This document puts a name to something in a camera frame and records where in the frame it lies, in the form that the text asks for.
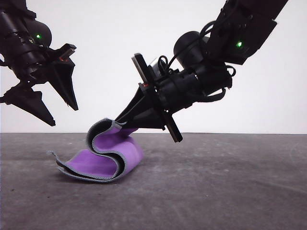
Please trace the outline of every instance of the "purple towel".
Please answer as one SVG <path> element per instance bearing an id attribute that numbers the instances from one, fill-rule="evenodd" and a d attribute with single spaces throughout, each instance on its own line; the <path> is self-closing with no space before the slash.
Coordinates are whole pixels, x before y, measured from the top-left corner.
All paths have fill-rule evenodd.
<path id="1" fill-rule="evenodd" d="M 142 158 L 143 151 L 129 135 L 137 129 L 122 129 L 110 119 L 94 124 L 87 133 L 89 150 L 82 150 L 68 162 L 56 156 L 59 170 L 76 179 L 107 183 L 126 175 Z"/>

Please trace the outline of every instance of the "gray floor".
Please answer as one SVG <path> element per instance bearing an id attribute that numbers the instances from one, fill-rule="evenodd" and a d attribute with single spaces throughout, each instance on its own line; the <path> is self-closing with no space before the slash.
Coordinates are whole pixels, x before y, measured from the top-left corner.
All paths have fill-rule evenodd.
<path id="1" fill-rule="evenodd" d="M 307 230 L 307 135 L 133 135 L 141 164 L 111 184 L 70 179 L 85 134 L 1 135 L 3 230 Z"/>

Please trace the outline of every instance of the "white backdrop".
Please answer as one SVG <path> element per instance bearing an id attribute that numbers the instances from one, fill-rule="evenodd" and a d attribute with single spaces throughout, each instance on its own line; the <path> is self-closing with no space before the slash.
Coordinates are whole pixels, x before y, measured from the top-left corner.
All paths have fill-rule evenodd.
<path id="1" fill-rule="evenodd" d="M 1 105 L 2 132 L 86 132 L 104 117 L 116 118 L 141 82 L 130 57 L 141 52 L 148 63 L 162 54 L 171 58 L 176 40 L 216 19 L 224 0 L 27 0 L 27 5 L 51 29 L 52 48 L 77 46 L 71 58 L 79 111 L 68 108 L 49 84 L 38 85 L 57 125 Z M 306 10 L 306 0 L 290 0 L 261 50 L 236 66 L 234 86 L 223 100 L 174 114 L 180 131 L 307 133 Z M 1 95 L 17 82 L 9 69 L 1 69 Z"/>

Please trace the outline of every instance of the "black cable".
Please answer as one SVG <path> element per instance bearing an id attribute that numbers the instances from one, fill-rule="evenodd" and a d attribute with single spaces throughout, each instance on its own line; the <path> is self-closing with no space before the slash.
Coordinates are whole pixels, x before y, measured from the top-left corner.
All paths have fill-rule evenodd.
<path id="1" fill-rule="evenodd" d="M 165 60 L 165 64 L 168 65 L 168 59 L 166 56 L 164 55 L 161 55 L 158 59 L 158 68 L 159 68 L 159 71 L 161 73 L 161 75 L 164 75 L 165 74 L 165 68 L 162 66 L 162 59 L 164 58 Z"/>

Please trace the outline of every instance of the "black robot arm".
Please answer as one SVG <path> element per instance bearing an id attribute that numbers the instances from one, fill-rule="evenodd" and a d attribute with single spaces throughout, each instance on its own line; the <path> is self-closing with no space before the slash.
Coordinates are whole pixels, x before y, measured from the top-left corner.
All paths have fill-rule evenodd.
<path id="1" fill-rule="evenodd" d="M 227 63 L 243 65 L 265 42 L 277 25 L 274 19 L 287 0 L 227 0 L 216 21 L 201 32 L 182 35 L 168 62 L 160 56 L 149 66 L 141 54 L 132 58 L 143 83 L 116 121 L 126 128 L 167 126 L 175 142 L 182 140 L 172 114 L 194 102 L 214 102 L 232 87 L 236 70 Z M 183 71 L 170 68 L 177 59 Z"/>
<path id="2" fill-rule="evenodd" d="M 0 97 L 0 103 L 13 104 L 54 126 L 42 92 L 32 87 L 48 81 L 70 107 L 78 110 L 71 79 L 75 64 L 69 58 L 76 47 L 65 44 L 51 49 L 51 31 L 35 18 L 25 0 L 0 0 L 0 53 L 4 57 L 0 65 L 9 67 L 20 80 Z"/>

